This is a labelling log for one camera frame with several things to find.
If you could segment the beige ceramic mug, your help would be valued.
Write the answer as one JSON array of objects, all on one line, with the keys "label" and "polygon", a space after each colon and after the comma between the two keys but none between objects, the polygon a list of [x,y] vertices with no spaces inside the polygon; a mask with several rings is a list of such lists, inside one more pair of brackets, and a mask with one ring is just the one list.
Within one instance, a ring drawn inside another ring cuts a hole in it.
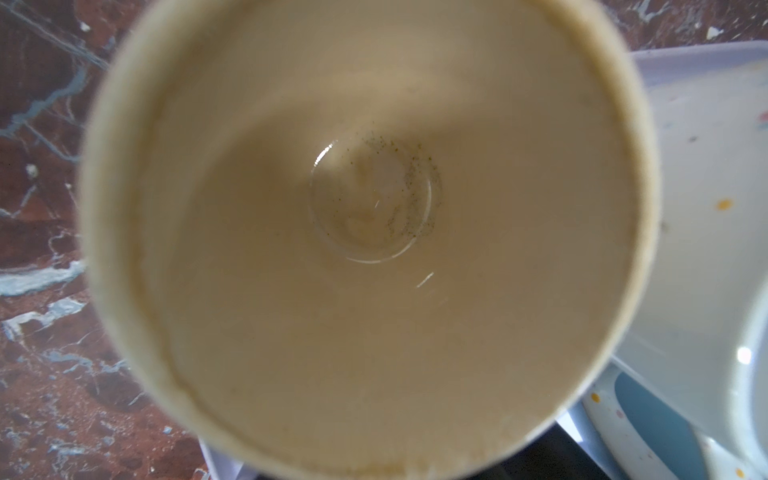
[{"label": "beige ceramic mug", "polygon": [[628,330],[660,221],[596,1],[154,1],[78,194],[132,375],[279,479],[457,479],[524,448]]}]

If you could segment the white speckled mug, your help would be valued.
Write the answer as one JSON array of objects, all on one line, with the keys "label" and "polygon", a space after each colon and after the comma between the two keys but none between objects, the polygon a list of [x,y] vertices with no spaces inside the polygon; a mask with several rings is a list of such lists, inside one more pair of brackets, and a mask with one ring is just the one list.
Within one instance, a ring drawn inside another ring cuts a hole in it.
[{"label": "white speckled mug", "polygon": [[663,176],[650,282],[616,353],[635,380],[767,469],[767,64],[651,88]]}]

